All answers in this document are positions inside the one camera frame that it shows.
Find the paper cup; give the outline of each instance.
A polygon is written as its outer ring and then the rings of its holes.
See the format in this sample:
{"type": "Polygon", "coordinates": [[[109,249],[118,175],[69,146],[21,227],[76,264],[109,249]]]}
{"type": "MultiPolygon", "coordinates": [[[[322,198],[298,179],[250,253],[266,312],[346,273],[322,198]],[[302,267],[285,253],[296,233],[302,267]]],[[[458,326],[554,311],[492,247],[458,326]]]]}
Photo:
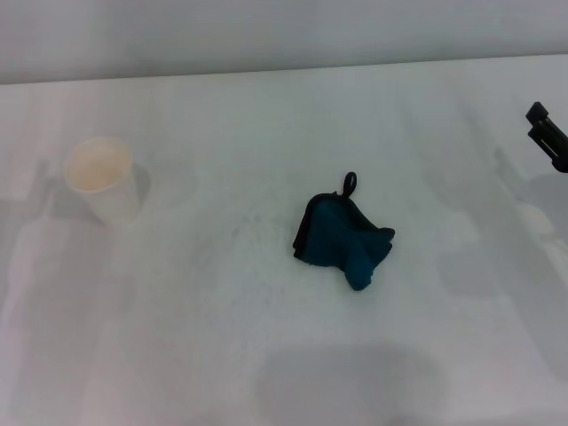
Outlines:
{"type": "Polygon", "coordinates": [[[67,184],[107,225],[129,223],[140,209],[130,149],[117,138],[93,138],[77,146],[64,168],[67,184]]]}

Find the black hanging loop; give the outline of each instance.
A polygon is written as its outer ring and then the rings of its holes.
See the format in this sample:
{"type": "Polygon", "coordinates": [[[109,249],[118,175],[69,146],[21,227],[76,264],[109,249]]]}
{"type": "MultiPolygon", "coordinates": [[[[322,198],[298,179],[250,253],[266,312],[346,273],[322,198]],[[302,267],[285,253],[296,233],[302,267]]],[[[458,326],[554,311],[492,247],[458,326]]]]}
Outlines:
{"type": "Polygon", "coordinates": [[[343,193],[341,194],[342,197],[349,198],[355,188],[357,187],[357,175],[354,171],[350,171],[345,176],[345,180],[343,181],[343,193]]]}

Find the white table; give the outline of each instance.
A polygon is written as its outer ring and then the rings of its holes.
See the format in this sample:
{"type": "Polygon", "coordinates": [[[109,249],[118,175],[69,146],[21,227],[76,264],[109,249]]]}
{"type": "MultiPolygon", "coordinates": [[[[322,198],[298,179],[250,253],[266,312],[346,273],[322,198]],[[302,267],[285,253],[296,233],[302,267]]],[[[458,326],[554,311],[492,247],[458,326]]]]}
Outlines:
{"type": "Polygon", "coordinates": [[[0,88],[0,424],[568,424],[568,56],[0,88]],[[144,208],[61,162],[124,138],[144,208]],[[362,293],[292,257],[341,189],[394,249],[362,293]]]}

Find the dark teal towel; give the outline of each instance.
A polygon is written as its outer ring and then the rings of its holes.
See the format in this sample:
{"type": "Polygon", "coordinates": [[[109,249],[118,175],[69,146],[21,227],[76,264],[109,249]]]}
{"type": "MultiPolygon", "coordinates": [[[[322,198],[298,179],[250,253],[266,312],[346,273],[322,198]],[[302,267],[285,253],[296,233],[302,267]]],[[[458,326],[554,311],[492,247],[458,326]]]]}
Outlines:
{"type": "Polygon", "coordinates": [[[294,241],[294,256],[317,266],[335,266],[355,291],[371,283],[373,271],[392,249],[394,230],[377,228],[349,198],[357,175],[345,177],[343,194],[321,193],[313,197],[294,241]]]}

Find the gray wall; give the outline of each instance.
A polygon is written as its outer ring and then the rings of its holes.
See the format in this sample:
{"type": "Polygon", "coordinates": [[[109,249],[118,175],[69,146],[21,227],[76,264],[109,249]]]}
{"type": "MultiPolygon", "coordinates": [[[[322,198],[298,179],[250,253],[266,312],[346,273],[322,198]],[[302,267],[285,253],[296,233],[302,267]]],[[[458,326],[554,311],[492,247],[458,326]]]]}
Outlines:
{"type": "Polygon", "coordinates": [[[564,52],[566,0],[0,0],[0,83],[564,52]]]}

